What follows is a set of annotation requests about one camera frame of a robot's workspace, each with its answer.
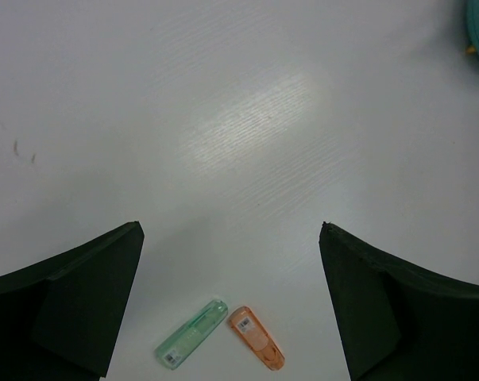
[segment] white surface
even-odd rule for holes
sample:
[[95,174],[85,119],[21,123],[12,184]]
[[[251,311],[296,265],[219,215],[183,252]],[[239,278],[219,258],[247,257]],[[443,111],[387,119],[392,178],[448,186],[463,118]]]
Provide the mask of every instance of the white surface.
[[[479,283],[462,18],[456,0],[1,0],[0,275],[139,220],[107,380],[348,379],[323,220]],[[257,312],[283,370],[225,325],[176,371],[154,360],[213,295]]]

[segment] green highlighter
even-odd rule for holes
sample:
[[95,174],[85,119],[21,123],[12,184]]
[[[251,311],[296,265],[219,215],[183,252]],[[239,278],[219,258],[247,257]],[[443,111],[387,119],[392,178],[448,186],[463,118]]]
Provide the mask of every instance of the green highlighter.
[[168,369],[176,369],[206,340],[211,332],[225,319],[229,308],[215,299],[184,323],[158,348],[155,355]]

